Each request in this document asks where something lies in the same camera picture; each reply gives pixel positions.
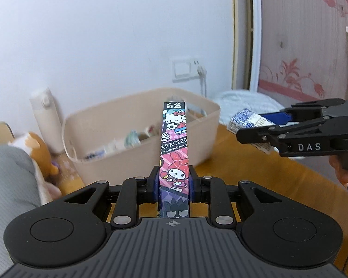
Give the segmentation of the person's right hand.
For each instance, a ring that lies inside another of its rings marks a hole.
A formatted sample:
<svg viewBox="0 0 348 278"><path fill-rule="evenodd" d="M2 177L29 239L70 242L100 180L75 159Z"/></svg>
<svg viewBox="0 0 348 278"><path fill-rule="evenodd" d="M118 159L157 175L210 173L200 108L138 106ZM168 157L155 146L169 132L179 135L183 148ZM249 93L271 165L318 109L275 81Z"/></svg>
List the person's right hand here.
<svg viewBox="0 0 348 278"><path fill-rule="evenodd" d="M338 181L345 187L348 187L348 170L344 169L339 156L330 156L329 163L334 168Z"/></svg>

